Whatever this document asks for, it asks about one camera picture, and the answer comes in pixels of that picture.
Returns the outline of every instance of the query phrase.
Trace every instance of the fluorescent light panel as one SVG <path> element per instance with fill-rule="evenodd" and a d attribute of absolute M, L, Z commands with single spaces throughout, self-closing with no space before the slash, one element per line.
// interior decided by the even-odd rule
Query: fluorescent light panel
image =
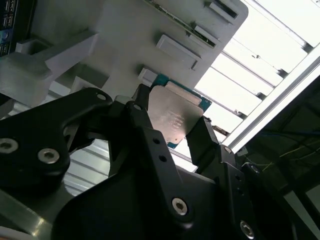
<path fill-rule="evenodd" d="M 267 96 L 273 90 L 273 87 L 223 54 L 216 58 L 212 67 L 255 95 L 263 93 Z"/>
<path fill-rule="evenodd" d="M 276 69 L 291 72 L 307 53 L 261 13 L 249 4 L 247 7 L 248 18 L 233 38 Z"/>
<path fill-rule="evenodd" d="M 277 86 L 283 80 L 277 69 L 234 39 L 231 39 L 223 51 L 273 86 Z"/>
<path fill-rule="evenodd" d="M 311 46 L 320 42 L 320 8 L 311 0 L 256 0 Z"/>
<path fill-rule="evenodd" d="M 232 148 L 234 153 L 239 151 L 320 75 L 319 56 L 320 46 L 318 45 L 226 138 L 223 144 Z"/>
<path fill-rule="evenodd" d="M 245 115 L 249 115 L 261 102 L 255 95 L 213 68 L 208 69 L 195 86 L 195 89 L 203 92 L 227 108 L 238 110 Z"/>

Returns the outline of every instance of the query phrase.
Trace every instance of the black metal bracket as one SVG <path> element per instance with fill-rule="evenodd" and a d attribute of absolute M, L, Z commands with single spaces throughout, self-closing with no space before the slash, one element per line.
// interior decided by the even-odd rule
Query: black metal bracket
<path fill-rule="evenodd" d="M 198 166 L 196 173 L 214 180 L 222 189 L 233 229 L 240 237 L 249 226 L 248 238 L 258 239 L 254 211 L 251 206 L 245 175 L 236 168 L 233 152 L 220 145 L 211 121 L 202 117 L 186 137 L 192 163 Z"/>
<path fill-rule="evenodd" d="M 87 88 L 0 121 L 0 187 L 38 193 L 57 188 L 70 165 L 67 142 L 77 122 L 111 103 L 103 91 Z"/>

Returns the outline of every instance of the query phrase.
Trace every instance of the rectangular slot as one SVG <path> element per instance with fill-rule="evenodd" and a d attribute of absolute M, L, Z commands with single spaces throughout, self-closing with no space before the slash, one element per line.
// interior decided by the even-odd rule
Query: rectangular slot
<path fill-rule="evenodd" d="M 211 10 L 215 11 L 222 18 L 224 18 L 227 22 L 233 24 L 238 16 L 229 5 L 226 5 L 222 0 L 214 0 L 213 2 L 206 3 L 206 6 Z"/>
<path fill-rule="evenodd" d="M 8 19 L 8 16 L 4 15 L 4 17 L 2 19 L 2 26 L 1 26 L 3 29 L 5 29 L 7 26 L 7 19 Z"/>
<path fill-rule="evenodd" d="M 201 61 L 199 56 L 167 35 L 162 35 L 156 47 L 184 64 L 188 69 L 195 70 L 199 61 Z"/>
<path fill-rule="evenodd" d="M 212 36 L 209 32 L 207 32 L 206 30 L 204 30 L 202 27 L 196 25 L 194 30 L 196 30 L 198 33 L 202 34 L 203 36 L 205 36 L 207 39 L 209 39 L 211 42 L 213 42 L 214 44 L 217 44 L 219 42 L 218 39 L 216 39 L 214 36 Z"/>
<path fill-rule="evenodd" d="M 187 24 L 186 22 L 182 21 L 181 19 L 179 19 L 178 17 L 176 17 L 175 15 L 170 13 L 169 11 L 167 11 L 165 8 L 163 8 L 159 4 L 154 3 L 152 0 L 144 0 L 144 1 L 147 4 L 149 4 L 150 6 L 152 6 L 153 8 L 155 8 L 156 10 L 158 10 L 163 15 L 167 16 L 171 21 L 173 21 L 174 23 L 178 24 L 180 27 L 185 29 L 189 34 L 193 35 L 194 38 L 198 39 L 199 41 L 201 41 L 205 45 L 207 45 L 207 46 L 209 46 L 211 48 L 214 48 L 216 46 L 216 44 L 214 42 L 212 42 L 210 39 L 206 38 L 204 35 L 200 34 L 197 31 L 195 31 L 193 29 L 193 27 L 191 27 L 189 24 Z"/>
<path fill-rule="evenodd" d="M 7 55 L 9 53 L 9 46 L 10 46 L 9 43 L 2 45 L 2 50 L 1 50 L 2 56 Z"/>
<path fill-rule="evenodd" d="M 7 13 L 9 12 L 9 4 L 10 3 L 10 0 L 6 0 L 5 1 L 5 4 L 4 4 L 4 12 Z"/>
<path fill-rule="evenodd" d="M 223 11 L 225 11 L 230 17 L 232 17 L 233 19 L 235 19 L 238 14 L 233 11 L 230 7 L 228 7 L 227 5 L 225 5 L 222 1 L 220 0 L 215 0 L 214 3 L 221 8 Z"/>
<path fill-rule="evenodd" d="M 15 1 L 15 0 L 11 0 L 11 1 L 10 1 L 9 10 L 10 10 L 11 13 L 13 13 L 14 10 L 15 10 L 15 4 L 16 4 L 16 1 Z"/>
<path fill-rule="evenodd" d="M 7 17 L 6 27 L 7 28 L 12 28 L 13 25 L 14 25 L 14 16 L 13 15 L 9 15 Z"/>

